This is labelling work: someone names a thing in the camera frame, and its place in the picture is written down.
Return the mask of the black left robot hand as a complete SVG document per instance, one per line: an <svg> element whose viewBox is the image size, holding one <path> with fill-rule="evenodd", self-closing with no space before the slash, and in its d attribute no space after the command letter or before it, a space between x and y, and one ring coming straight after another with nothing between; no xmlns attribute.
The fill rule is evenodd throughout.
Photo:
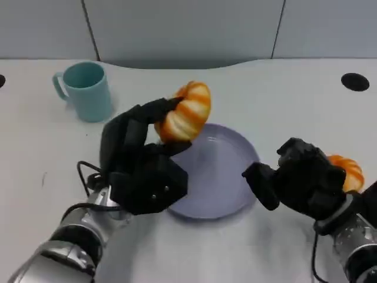
<svg viewBox="0 0 377 283"><path fill-rule="evenodd" d="M149 143L148 127L163 121L180 98L160 98L136 105L111 119L100 144L101 176L110 198L133 215L159 213L185 197L188 173L172 160L189 141Z"/></svg>

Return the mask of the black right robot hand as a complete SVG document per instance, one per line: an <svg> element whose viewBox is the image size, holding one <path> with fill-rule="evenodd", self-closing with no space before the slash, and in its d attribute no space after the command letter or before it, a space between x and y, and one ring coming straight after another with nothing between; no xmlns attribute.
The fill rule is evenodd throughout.
<svg viewBox="0 0 377 283"><path fill-rule="evenodd" d="M341 207L346 198L346 172L331 164L320 148L292 137L277 149L277 154L277 169L254 162L242 173L267 210L283 204L318 221Z"/></svg>

